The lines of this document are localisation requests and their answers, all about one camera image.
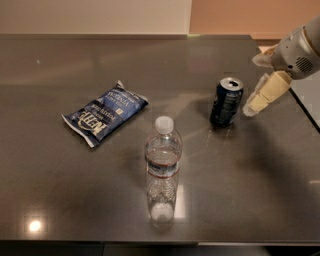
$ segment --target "soda can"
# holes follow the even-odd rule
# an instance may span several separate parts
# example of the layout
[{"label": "soda can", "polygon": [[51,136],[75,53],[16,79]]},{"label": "soda can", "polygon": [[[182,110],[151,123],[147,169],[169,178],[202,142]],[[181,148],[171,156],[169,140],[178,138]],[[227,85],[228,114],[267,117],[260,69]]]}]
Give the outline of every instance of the soda can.
[{"label": "soda can", "polygon": [[234,77],[226,77],[217,85],[210,122],[217,127],[233,123],[243,94],[243,83]]}]

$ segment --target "blue snack bag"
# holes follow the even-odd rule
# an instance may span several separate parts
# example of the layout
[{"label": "blue snack bag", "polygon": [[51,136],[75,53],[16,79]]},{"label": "blue snack bag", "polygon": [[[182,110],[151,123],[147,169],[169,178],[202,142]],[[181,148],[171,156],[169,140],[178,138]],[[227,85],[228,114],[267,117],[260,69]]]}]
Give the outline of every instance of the blue snack bag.
[{"label": "blue snack bag", "polygon": [[147,98],[127,91],[118,81],[98,99],[73,114],[62,115],[62,118],[93,148],[146,105]]}]

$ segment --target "bottle cap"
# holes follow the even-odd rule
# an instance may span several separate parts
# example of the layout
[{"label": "bottle cap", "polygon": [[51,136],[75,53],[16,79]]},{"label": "bottle cap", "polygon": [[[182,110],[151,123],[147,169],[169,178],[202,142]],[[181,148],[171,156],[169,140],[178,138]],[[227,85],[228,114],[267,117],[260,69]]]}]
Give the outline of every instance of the bottle cap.
[{"label": "bottle cap", "polygon": [[168,134],[173,131],[174,124],[171,117],[160,116],[156,119],[155,128],[160,134]]}]

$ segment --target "plastic bottle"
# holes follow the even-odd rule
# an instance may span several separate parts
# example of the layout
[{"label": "plastic bottle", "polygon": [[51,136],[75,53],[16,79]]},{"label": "plastic bottle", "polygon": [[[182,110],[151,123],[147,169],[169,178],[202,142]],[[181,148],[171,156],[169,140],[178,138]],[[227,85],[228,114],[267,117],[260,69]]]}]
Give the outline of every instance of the plastic bottle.
[{"label": "plastic bottle", "polygon": [[173,120],[160,116],[145,145],[147,200],[151,222],[159,228],[173,223],[182,153]]}]

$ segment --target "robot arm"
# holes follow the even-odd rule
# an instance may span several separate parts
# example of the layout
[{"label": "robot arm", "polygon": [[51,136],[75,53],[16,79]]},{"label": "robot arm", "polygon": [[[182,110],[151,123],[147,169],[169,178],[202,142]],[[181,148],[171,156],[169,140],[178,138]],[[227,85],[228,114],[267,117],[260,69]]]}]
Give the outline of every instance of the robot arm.
[{"label": "robot arm", "polygon": [[320,70],[320,16],[292,31],[279,44],[252,60],[257,66],[272,67],[249,96],[243,112],[254,116],[290,89],[292,80],[304,79]]}]

